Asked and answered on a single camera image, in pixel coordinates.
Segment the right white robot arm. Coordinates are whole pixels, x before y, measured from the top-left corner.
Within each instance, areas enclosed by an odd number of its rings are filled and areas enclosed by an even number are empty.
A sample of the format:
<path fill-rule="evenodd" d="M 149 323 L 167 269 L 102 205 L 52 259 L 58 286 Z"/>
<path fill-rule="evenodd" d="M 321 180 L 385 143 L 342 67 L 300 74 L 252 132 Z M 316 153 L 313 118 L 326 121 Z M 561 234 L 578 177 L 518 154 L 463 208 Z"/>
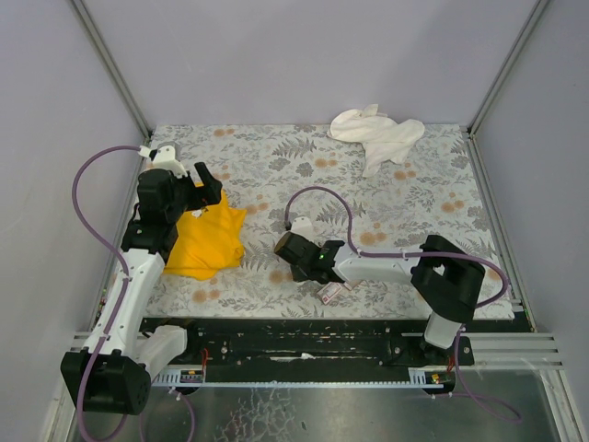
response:
<path fill-rule="evenodd" d="M 479 261 L 439 235 L 428 236 L 421 246 L 408 251 L 355 251 L 342 240 L 319 246 L 288 231 L 274 253 L 290 265 L 296 282 L 412 285 L 432 310 L 423 340 L 444 350 L 474 317 L 485 276 Z"/>

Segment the white red staple box sleeve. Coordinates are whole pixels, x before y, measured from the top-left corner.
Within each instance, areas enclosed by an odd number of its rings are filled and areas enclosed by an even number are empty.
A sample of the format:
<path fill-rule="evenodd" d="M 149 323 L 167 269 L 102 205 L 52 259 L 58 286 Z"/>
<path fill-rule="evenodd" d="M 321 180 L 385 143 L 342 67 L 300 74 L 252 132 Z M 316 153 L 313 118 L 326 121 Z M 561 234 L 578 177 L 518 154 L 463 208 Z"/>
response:
<path fill-rule="evenodd" d="M 345 284 L 329 283 L 318 291 L 318 296 L 324 305 L 328 305 L 343 289 Z"/>

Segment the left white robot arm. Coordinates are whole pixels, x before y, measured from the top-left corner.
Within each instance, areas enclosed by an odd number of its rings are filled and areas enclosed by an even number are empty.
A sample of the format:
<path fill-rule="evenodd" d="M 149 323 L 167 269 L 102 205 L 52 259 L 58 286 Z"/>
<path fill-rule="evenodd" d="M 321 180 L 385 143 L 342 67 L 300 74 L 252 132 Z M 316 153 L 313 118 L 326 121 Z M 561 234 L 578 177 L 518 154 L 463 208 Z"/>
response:
<path fill-rule="evenodd" d="M 149 169 L 138 177 L 137 209 L 118 250 L 120 272 L 98 323 L 81 350 L 64 355 L 61 372 L 79 412 L 138 415 L 151 383 L 183 353 L 188 337 L 176 326 L 138 341 L 147 301 L 178 239 L 177 223 L 187 212 L 219 204 L 222 183 L 202 162 L 189 172 Z"/>

